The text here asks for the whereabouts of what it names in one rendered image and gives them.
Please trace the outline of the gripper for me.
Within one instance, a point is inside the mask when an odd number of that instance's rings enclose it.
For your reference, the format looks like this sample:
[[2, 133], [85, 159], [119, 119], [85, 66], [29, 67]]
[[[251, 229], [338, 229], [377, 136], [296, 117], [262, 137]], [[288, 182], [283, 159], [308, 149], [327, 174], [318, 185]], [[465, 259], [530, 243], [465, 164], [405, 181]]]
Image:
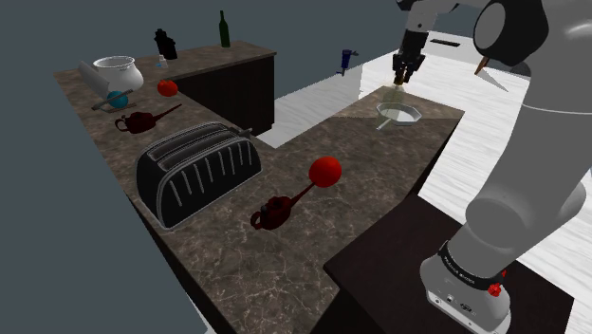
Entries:
[[398, 53], [393, 55], [394, 84], [408, 83], [412, 75], [421, 67], [425, 57], [420, 55], [428, 35], [428, 32], [405, 30]]

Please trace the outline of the grey octagonal pan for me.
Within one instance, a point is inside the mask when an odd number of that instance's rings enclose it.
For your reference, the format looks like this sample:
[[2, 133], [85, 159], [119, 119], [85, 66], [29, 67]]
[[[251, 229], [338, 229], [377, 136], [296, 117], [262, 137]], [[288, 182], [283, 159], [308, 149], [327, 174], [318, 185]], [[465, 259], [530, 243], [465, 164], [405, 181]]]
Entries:
[[384, 121], [377, 127], [381, 130], [392, 122], [395, 125], [412, 125], [422, 118], [422, 115], [413, 106], [399, 102], [384, 102], [377, 106], [378, 113], [384, 117]]

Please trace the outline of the large red tomato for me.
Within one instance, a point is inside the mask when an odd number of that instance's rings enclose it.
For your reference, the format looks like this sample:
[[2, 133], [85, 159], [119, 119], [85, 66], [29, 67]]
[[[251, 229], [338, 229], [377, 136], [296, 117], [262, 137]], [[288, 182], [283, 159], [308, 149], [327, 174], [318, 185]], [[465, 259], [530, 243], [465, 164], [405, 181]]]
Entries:
[[318, 158], [310, 166], [308, 176], [316, 186], [327, 188], [339, 181], [342, 176], [342, 166], [336, 158]]

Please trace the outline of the green wine bottle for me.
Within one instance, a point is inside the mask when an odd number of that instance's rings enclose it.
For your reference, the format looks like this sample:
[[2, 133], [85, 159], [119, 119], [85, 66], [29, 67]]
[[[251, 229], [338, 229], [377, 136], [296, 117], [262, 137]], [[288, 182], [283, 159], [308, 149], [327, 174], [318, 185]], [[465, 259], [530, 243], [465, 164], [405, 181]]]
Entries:
[[230, 47], [231, 40], [230, 40], [230, 32], [229, 26], [227, 21], [225, 20], [224, 11], [220, 10], [220, 21], [219, 21], [219, 34], [220, 34], [220, 44], [222, 47]]

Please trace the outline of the dark red oil can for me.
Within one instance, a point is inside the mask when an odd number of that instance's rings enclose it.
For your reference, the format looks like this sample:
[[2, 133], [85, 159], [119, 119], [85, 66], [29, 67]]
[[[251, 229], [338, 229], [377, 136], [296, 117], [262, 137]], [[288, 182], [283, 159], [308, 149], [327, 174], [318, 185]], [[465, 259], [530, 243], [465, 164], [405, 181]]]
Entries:
[[313, 187], [311, 183], [294, 197], [274, 196], [250, 217], [254, 229], [275, 230], [282, 226], [290, 217], [292, 207]]
[[149, 112], [134, 112], [129, 117], [125, 115], [116, 119], [114, 124], [121, 132], [140, 134], [153, 129], [157, 122], [181, 106], [181, 103], [157, 115]]

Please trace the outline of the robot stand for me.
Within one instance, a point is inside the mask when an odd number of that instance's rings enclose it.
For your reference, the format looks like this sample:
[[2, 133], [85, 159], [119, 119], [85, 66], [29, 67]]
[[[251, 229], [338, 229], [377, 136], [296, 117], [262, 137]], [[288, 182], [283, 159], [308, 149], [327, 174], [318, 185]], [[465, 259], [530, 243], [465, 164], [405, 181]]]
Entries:
[[[472, 334], [432, 306], [419, 276], [459, 223], [417, 195], [400, 204], [324, 265], [340, 291], [310, 334]], [[514, 262], [508, 334], [564, 334], [572, 296]]]

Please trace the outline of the black toaster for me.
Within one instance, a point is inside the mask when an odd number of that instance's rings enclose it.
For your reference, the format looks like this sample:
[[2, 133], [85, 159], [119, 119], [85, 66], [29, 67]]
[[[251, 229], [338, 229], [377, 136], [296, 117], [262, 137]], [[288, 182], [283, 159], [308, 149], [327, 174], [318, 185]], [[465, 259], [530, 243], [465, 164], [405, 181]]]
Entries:
[[141, 202], [170, 230], [262, 172], [250, 130], [200, 123], [145, 147], [135, 164]]

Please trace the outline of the white pot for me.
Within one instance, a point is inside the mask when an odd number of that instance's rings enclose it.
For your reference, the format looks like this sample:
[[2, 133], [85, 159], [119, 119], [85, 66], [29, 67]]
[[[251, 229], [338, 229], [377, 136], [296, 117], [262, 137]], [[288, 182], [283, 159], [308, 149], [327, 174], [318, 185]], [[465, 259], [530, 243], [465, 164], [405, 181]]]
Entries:
[[143, 76], [137, 69], [135, 59], [129, 56], [109, 56], [93, 63], [98, 73], [108, 81], [109, 92], [139, 90], [143, 84]]

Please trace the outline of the teal ball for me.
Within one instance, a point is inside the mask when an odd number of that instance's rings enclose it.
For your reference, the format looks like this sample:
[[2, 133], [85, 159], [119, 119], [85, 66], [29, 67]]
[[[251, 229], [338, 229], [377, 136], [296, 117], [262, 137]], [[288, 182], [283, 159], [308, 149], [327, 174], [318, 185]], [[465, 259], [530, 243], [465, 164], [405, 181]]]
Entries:
[[122, 97], [117, 98], [117, 96], [121, 94], [121, 91], [111, 91], [107, 95], [107, 99], [109, 100], [109, 105], [115, 109], [121, 109], [128, 105], [129, 99], [127, 95], [123, 95]]

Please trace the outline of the grey slanted board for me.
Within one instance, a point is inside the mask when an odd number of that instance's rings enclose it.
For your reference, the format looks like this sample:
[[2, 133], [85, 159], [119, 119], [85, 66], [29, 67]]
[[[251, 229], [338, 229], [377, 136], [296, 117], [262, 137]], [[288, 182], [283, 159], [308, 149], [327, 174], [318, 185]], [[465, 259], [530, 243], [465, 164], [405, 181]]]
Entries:
[[97, 70], [84, 61], [79, 62], [78, 70], [83, 78], [83, 82], [100, 98], [105, 100], [109, 94], [109, 82]]

